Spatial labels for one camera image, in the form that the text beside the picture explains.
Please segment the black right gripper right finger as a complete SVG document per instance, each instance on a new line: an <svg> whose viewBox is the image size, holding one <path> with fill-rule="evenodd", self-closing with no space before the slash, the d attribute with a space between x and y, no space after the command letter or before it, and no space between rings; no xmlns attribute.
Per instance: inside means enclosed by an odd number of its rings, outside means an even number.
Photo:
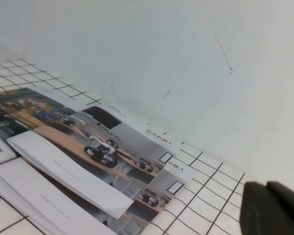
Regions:
<svg viewBox="0 0 294 235"><path fill-rule="evenodd" d="M277 181L268 181L266 188L294 223L294 191Z"/></svg>

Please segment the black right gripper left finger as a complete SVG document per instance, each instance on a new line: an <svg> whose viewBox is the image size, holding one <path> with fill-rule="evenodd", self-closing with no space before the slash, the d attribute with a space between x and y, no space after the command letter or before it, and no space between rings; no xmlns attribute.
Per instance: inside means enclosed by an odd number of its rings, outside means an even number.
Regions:
<svg viewBox="0 0 294 235"><path fill-rule="evenodd" d="M264 185L257 182L245 184L240 227L244 235L283 234L283 209Z"/></svg>

